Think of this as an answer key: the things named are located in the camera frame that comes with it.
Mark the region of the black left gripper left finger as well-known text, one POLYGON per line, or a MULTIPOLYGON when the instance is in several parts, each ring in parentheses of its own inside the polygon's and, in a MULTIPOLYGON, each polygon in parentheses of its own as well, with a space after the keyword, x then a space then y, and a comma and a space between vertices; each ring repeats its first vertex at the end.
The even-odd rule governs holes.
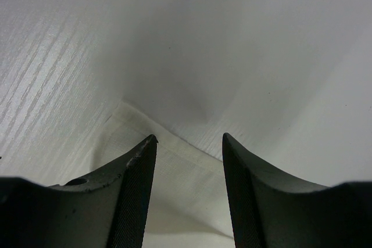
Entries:
POLYGON ((157 139, 65 185, 1 178, 2 247, 141 247, 157 139))

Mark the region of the white cloth napkin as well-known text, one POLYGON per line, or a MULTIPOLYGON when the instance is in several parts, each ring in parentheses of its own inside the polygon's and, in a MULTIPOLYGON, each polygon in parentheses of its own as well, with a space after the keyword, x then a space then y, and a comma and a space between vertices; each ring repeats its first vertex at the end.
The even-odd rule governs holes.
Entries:
POLYGON ((144 247, 234 247, 223 164, 120 103, 81 164, 63 163, 48 183, 65 184, 118 158, 146 136, 158 140, 144 247))

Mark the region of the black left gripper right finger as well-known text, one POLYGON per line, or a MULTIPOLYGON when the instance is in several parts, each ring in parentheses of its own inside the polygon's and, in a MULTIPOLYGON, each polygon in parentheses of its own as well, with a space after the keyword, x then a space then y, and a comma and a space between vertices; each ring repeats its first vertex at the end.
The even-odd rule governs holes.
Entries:
POLYGON ((300 179, 227 133, 222 155, 236 247, 371 246, 371 182, 300 179))

